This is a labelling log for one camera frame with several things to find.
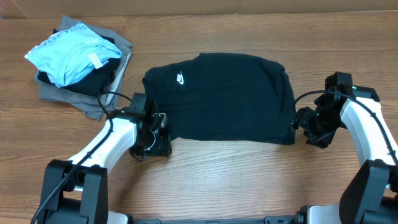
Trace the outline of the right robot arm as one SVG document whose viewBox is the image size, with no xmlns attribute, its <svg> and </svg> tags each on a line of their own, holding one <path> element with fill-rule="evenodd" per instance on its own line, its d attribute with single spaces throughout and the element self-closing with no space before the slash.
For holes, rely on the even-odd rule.
<svg viewBox="0 0 398 224">
<path fill-rule="evenodd" d="M 292 223 L 397 223 L 397 144 L 381 113 L 376 91 L 356 85 L 319 90 L 316 108 L 297 110 L 292 127 L 302 128 L 307 144 L 326 148 L 338 128 L 349 131 L 360 169 L 340 198 L 324 206 L 304 206 Z"/>
</svg>

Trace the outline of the black Nike t-shirt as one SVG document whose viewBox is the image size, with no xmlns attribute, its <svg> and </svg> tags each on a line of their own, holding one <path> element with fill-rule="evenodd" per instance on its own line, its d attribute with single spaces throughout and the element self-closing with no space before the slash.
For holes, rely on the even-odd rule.
<svg viewBox="0 0 398 224">
<path fill-rule="evenodd" d="M 245 54 L 202 53 L 149 69 L 145 94 L 172 139 L 295 142 L 294 93 L 283 65 Z"/>
</svg>

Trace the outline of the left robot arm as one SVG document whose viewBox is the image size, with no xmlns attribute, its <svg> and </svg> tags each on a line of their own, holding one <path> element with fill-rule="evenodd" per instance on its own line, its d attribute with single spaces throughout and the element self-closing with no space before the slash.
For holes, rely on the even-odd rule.
<svg viewBox="0 0 398 224">
<path fill-rule="evenodd" d="M 167 117 L 152 110 L 113 111 L 99 134 L 66 161 L 48 163 L 32 223 L 133 223 L 109 210 L 108 175 L 129 152 L 138 161 L 171 154 Z"/>
</svg>

